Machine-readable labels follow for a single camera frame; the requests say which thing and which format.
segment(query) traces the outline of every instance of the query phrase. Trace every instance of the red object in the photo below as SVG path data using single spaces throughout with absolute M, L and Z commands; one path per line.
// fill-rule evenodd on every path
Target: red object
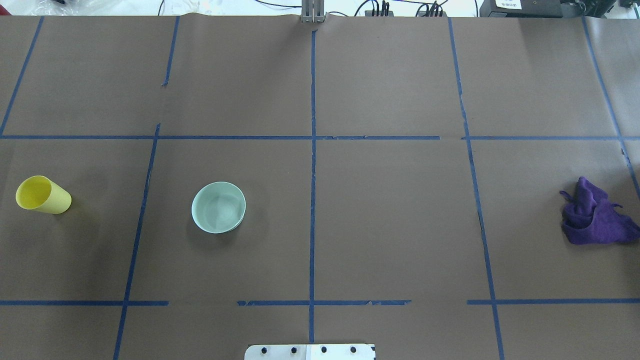
M 6 9 L 0 5 L 0 15 L 11 15 L 11 13 L 6 11 Z

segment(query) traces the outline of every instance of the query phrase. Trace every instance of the light green bowl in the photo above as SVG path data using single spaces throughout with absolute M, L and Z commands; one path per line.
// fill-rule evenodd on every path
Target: light green bowl
M 218 181 L 203 187 L 191 203 L 191 217 L 202 230 L 221 234 L 238 227 L 244 218 L 246 201 L 232 183 Z

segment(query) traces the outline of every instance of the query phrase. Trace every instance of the white floor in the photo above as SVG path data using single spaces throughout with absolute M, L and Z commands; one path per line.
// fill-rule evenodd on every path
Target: white floor
M 266 0 L 276 4 L 300 5 L 300 0 Z M 483 0 L 477 0 L 478 6 Z M 342 12 L 353 16 L 362 0 L 326 0 L 327 12 Z M 67 0 L 60 5 L 53 0 L 0 0 L 14 15 L 157 15 L 161 0 Z M 390 9 L 395 16 L 414 16 L 418 4 L 393 0 Z M 444 10 L 450 17 L 473 17 L 473 0 L 449 0 Z M 161 15 L 182 15 L 197 12 L 205 15 L 281 15 L 300 14 L 299 8 L 280 8 L 254 0 L 165 0 Z M 636 19 L 633 9 L 616 5 L 608 18 Z

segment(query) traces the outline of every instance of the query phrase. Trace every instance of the cup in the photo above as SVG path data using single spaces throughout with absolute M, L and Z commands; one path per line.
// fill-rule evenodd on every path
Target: cup
M 208 184 L 196 194 L 191 203 L 191 217 L 202 230 L 221 234 L 240 225 L 245 209 L 242 191 L 232 183 L 218 181 Z
M 23 209 L 60 214 L 71 206 L 71 195 L 47 177 L 36 175 L 18 186 L 15 201 Z

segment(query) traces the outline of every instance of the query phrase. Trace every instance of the purple towel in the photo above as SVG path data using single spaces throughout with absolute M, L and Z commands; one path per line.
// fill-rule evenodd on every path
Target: purple towel
M 609 202 L 604 190 L 580 176 L 575 198 L 560 194 L 570 203 L 564 207 L 562 230 L 569 242 L 576 245 L 626 243 L 640 238 L 640 227 L 626 215 L 618 214 L 618 204 Z

